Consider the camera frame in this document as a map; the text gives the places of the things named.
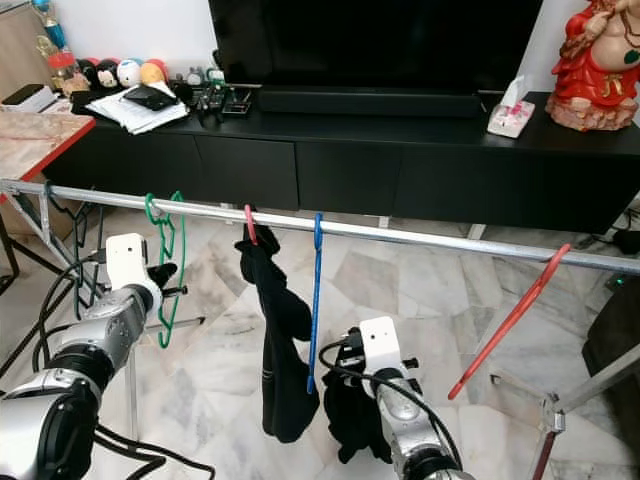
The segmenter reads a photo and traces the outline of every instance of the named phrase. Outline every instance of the metal rod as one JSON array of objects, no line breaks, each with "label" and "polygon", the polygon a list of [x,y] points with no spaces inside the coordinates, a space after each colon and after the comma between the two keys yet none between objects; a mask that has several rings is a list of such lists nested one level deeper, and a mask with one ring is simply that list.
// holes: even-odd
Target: metal rod
[{"label": "metal rod", "polygon": [[138,383],[136,379],[136,347],[131,348],[129,361],[124,367],[124,388],[127,398],[129,438],[138,441]]},{"label": "metal rod", "polygon": [[[40,194],[44,186],[36,183],[18,182],[13,180],[0,180],[0,190],[9,195],[17,193]],[[144,197],[124,195],[118,193],[97,192],[69,187],[51,187],[51,191],[59,196],[71,200],[89,201],[115,207],[126,207],[142,210],[145,208]],[[228,210],[197,203],[172,202],[169,200],[153,201],[154,207],[165,213],[180,215],[194,215],[209,217],[219,220],[232,220],[245,222],[242,210]],[[293,230],[313,231],[315,222],[311,219],[287,217],[282,215],[270,215],[265,213],[254,214],[254,219],[267,226],[281,227]],[[547,262],[556,253],[549,248],[513,245],[509,243],[488,242],[484,240],[469,240],[466,238],[446,237],[426,233],[405,232],[400,230],[387,230],[382,228],[364,227],[345,223],[323,221],[321,224],[324,233],[343,235],[368,240],[380,240],[385,242],[424,245],[440,247],[451,250],[468,251],[494,255],[499,257],[514,257],[521,260]],[[592,255],[588,253],[569,252],[562,258],[562,263],[579,267],[598,268],[640,275],[640,260],[609,257],[604,255]]]},{"label": "metal rod", "polygon": [[561,395],[560,400],[555,402],[554,409],[557,412],[569,413],[574,408],[579,407],[590,398],[604,392],[607,388],[615,385],[639,368],[640,345],[636,345],[572,392]]},{"label": "metal rod", "polygon": [[40,205],[40,227],[44,235],[44,243],[49,246],[51,243],[51,225],[49,224],[49,202],[46,193],[38,195],[38,203]]},{"label": "metal rod", "polygon": [[549,463],[549,457],[551,457],[551,449],[557,436],[557,432],[546,430],[542,432],[538,440],[538,445],[536,446],[536,455],[533,457],[534,463],[532,465],[532,471],[528,478],[532,480],[542,480],[544,471],[547,469],[547,464]]},{"label": "metal rod", "polygon": [[[204,321],[205,317],[189,318],[187,320],[176,320],[173,324],[173,328],[184,328],[191,325],[202,325]],[[162,324],[147,325],[144,327],[145,333],[157,333],[162,331],[164,331],[164,326]]]}]

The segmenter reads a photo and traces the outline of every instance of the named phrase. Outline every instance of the paper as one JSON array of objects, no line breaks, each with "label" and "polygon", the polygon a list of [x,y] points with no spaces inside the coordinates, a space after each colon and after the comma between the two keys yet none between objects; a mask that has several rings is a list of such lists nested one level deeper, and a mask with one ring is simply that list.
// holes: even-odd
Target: paper
[{"label": "paper", "polygon": [[[175,94],[164,82],[151,83],[149,86],[175,98]],[[172,120],[182,118],[189,113],[182,102],[154,112],[124,98],[134,88],[137,87],[131,87],[114,95],[94,100],[87,105],[87,108],[118,122],[120,126],[126,128],[133,135],[148,132]]]}]

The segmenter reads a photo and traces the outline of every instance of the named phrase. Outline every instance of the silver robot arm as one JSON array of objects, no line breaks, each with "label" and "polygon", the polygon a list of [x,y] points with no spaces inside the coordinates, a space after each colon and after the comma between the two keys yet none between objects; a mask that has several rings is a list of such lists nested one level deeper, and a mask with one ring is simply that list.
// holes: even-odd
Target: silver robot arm
[{"label": "silver robot arm", "polygon": [[175,272],[168,265],[158,283],[149,277],[138,234],[110,237],[106,247],[112,291],[65,331],[46,369],[0,401],[0,479],[78,479],[89,469],[102,394]]},{"label": "silver robot arm", "polygon": [[[424,402],[420,387],[400,357],[393,320],[381,317],[360,323],[366,362],[365,374],[385,379]],[[391,387],[363,382],[376,399],[382,433],[391,447],[394,469],[400,480],[474,480],[460,471],[427,412]]]}]

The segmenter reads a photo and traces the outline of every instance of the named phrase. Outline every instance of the green hanger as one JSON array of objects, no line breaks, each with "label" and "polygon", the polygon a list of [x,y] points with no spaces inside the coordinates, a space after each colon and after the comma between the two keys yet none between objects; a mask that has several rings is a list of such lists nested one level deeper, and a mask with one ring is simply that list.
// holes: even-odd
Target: green hanger
[{"label": "green hanger", "polygon": [[[174,246],[175,246],[175,237],[176,237],[176,227],[171,220],[171,214],[167,213],[162,216],[155,217],[153,212],[151,211],[153,207],[154,196],[151,193],[147,193],[144,198],[144,210],[147,214],[147,218],[151,222],[152,225],[158,227],[158,231],[160,232],[160,239],[162,244],[160,246],[160,265],[163,265],[165,261],[171,260],[173,258]],[[182,197],[182,193],[180,190],[177,190],[172,196],[171,200],[174,202],[182,202],[184,198]],[[180,216],[180,227],[182,230],[182,261],[180,263],[180,274],[178,277],[178,286],[182,287],[184,281],[184,266],[185,259],[187,254],[187,234],[185,230],[185,221],[184,215]],[[158,343],[162,348],[167,348],[169,346],[169,341],[171,340],[171,332],[173,331],[173,324],[176,318],[176,312],[178,310],[178,300],[180,297],[175,297],[173,300],[173,306],[171,307],[171,314],[169,315],[169,319],[167,320],[164,316],[164,312],[162,310],[162,306],[158,310],[158,318],[164,327],[167,329],[167,336],[163,335],[163,332],[158,332]]]}]

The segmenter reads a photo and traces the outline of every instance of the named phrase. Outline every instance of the pink hanger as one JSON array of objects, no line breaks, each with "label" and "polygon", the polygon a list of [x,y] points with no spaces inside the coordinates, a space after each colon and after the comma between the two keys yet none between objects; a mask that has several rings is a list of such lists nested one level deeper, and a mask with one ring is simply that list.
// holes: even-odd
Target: pink hanger
[{"label": "pink hanger", "polygon": [[251,243],[255,246],[258,246],[256,225],[253,222],[253,213],[251,213],[251,207],[248,204],[244,206],[244,216],[247,217],[247,229],[249,230],[249,238],[251,239]]}]

